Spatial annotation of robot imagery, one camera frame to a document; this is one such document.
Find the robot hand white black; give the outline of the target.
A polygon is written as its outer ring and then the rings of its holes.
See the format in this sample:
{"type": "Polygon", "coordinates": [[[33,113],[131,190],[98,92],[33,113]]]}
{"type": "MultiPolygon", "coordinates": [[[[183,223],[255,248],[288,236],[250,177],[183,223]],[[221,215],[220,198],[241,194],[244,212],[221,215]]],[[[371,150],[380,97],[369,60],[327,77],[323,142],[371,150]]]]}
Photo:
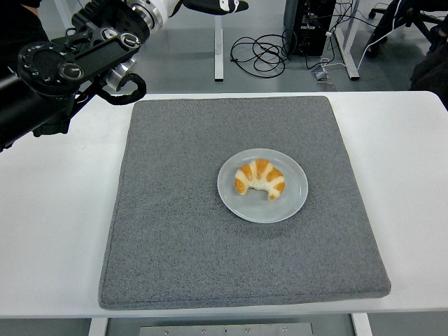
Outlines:
{"type": "Polygon", "coordinates": [[[168,17],[174,16],[179,9],[184,6],[192,11],[206,13],[210,15],[227,15],[238,13],[249,9],[246,1],[239,0],[183,0],[168,1],[167,14],[168,17]]]}

